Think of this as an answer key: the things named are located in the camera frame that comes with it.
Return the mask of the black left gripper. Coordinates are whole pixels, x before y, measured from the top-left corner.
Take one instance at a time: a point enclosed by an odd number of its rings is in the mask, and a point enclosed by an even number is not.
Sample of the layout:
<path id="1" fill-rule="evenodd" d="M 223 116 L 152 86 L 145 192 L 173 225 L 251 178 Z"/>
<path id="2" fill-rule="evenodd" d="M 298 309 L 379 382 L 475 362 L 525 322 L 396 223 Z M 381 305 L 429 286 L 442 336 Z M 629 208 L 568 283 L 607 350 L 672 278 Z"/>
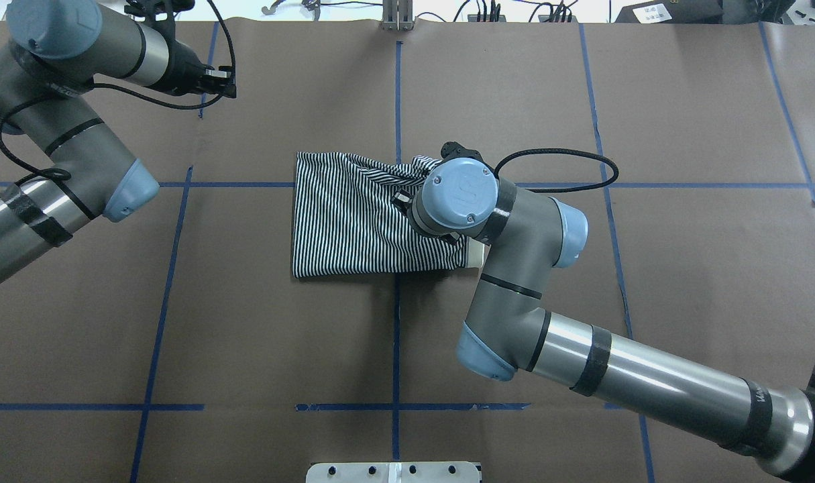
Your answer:
<path id="1" fill-rule="evenodd" d="M 235 67 L 214 67 L 202 63 L 189 46 L 174 40 L 169 45 L 169 61 L 159 79 L 159 91 L 173 96 L 187 94 L 237 96 Z"/>

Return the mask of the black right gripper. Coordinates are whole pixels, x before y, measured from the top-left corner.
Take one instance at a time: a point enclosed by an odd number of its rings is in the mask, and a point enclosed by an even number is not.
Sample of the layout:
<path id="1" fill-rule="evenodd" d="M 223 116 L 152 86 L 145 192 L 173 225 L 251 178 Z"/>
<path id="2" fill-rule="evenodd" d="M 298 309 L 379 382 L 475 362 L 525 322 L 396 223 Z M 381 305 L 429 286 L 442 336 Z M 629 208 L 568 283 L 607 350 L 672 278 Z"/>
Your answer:
<path id="1" fill-rule="evenodd" d="M 469 149 L 457 142 L 441 147 L 442 175 L 495 176 L 493 168 L 484 161 L 480 151 Z"/>

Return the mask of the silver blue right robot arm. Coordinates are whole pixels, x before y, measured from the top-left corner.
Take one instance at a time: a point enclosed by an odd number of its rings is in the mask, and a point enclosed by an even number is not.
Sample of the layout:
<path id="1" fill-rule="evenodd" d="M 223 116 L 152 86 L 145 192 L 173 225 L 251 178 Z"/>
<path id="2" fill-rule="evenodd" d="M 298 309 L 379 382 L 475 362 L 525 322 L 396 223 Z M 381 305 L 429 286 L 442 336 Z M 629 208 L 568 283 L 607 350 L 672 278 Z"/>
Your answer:
<path id="1" fill-rule="evenodd" d="M 548 272 L 540 305 L 621 339 L 610 361 L 635 369 L 631 341 L 727 373 L 739 417 L 686 408 L 672 382 L 609 367 L 589 397 L 574 381 L 526 371 L 537 336 L 518 343 L 508 382 L 466 370 L 461 325 L 480 281 L 473 272 L 404 275 L 399 282 L 398 455 L 468 460 L 490 482 L 779 482 L 749 455 L 725 449 L 747 422 L 747 381 L 806 403 L 815 363 L 815 189 L 793 153 L 797 186 L 745 186 L 766 163 L 662 162 L 653 186 L 622 181 L 564 193 L 585 211 L 589 239 L 574 265 Z"/>

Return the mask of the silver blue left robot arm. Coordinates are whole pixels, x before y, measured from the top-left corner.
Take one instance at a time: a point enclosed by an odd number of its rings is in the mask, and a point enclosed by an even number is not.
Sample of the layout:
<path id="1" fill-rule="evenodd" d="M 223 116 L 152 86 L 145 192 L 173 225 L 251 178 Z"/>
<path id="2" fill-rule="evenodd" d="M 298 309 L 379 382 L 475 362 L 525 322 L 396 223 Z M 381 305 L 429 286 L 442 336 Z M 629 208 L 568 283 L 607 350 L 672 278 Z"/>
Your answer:
<path id="1" fill-rule="evenodd" d="M 175 36 L 193 1 L 13 1 L 0 49 L 0 152 L 27 174 L 0 192 L 0 284 L 98 217 L 118 223 L 155 198 L 159 183 L 89 107 L 85 94 L 119 85 L 166 95 L 235 98 L 231 63 L 205 64 Z"/>

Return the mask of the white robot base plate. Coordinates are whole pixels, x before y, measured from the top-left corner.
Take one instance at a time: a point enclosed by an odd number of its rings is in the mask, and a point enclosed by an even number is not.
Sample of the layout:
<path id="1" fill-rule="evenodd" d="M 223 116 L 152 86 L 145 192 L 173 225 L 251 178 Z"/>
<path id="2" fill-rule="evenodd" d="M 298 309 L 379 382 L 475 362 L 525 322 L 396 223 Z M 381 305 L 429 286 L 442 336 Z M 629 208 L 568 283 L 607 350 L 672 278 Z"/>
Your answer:
<path id="1" fill-rule="evenodd" d="M 306 482 L 482 482 L 480 464 L 468 461 L 321 462 Z"/>

